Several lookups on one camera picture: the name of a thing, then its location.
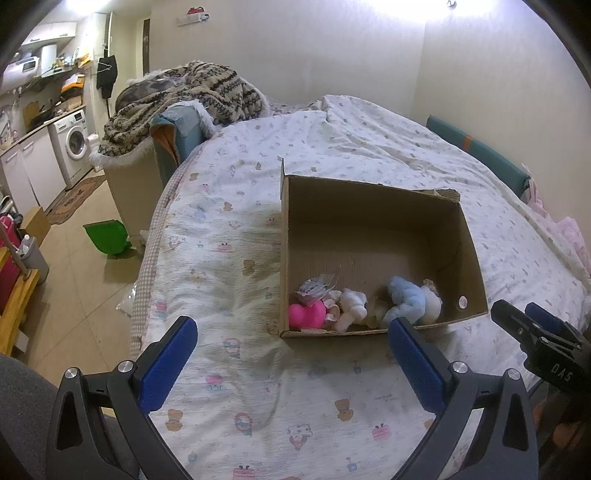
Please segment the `cabinet handle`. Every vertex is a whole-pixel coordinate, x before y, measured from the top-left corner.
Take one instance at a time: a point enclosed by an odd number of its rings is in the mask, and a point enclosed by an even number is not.
[[[8,157],[8,158],[7,158],[7,159],[4,161],[4,164],[5,164],[5,165],[8,165],[10,162],[12,162],[12,159],[13,159],[14,157],[16,157],[17,155],[18,155],[18,152],[16,152],[16,153],[13,153],[12,155],[10,155],[10,157]]]

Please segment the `knit blanket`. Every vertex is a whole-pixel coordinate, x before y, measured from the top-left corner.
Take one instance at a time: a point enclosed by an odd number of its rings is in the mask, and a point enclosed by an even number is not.
[[[206,138],[221,125],[268,116],[265,96],[230,67],[192,61],[175,69],[132,80],[117,98],[116,113],[105,125],[94,166],[125,166],[153,148],[150,122],[169,106],[190,105],[200,115]]]

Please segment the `kitchen cabinet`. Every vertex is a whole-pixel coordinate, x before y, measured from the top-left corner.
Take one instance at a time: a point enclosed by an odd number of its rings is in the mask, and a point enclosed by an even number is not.
[[[22,152],[20,147],[12,147],[0,157],[2,171],[4,172],[2,191],[10,194],[17,210],[23,215],[33,207],[37,207],[37,199],[29,182],[27,171],[22,164]]]
[[[35,197],[43,210],[47,210],[66,189],[47,128],[42,128],[16,148],[20,149]]]

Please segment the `cardboard box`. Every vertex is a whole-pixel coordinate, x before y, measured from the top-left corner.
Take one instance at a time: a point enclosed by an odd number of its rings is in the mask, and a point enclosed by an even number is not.
[[[280,335],[373,335],[352,325],[346,333],[290,331],[288,305],[302,282],[340,272],[336,288],[364,292],[391,303],[386,285],[398,275],[418,285],[429,278],[443,301],[428,329],[488,312],[482,273],[455,190],[412,191],[360,183],[283,175],[281,179]]]
[[[27,212],[21,224],[21,230],[24,230],[29,236],[34,236],[39,245],[43,242],[50,228],[51,225],[43,212],[43,208],[38,206]]]

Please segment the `floor tile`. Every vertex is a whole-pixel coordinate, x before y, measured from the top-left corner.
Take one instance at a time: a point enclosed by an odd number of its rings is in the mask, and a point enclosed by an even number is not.
[[[117,257],[109,257],[92,244],[78,249],[70,260],[86,315],[128,283],[133,283],[138,278],[142,263],[136,250],[129,249]]]
[[[59,385],[67,368],[78,367],[84,374],[107,371],[87,321],[82,321],[66,335],[35,367],[54,385]]]
[[[70,254],[80,248],[92,245],[92,241],[84,229],[85,224],[103,222],[105,220],[121,220],[106,181],[64,223],[66,227],[67,247]]]
[[[66,226],[52,225],[39,250],[50,268],[68,259],[70,253],[67,246]]]
[[[131,319],[116,307],[131,286],[132,284],[128,284],[119,290],[87,318],[109,369],[114,369],[121,361],[129,359]]]
[[[70,260],[50,268],[46,281],[35,288],[29,302],[23,333],[29,336],[27,363],[36,365],[84,318]]]

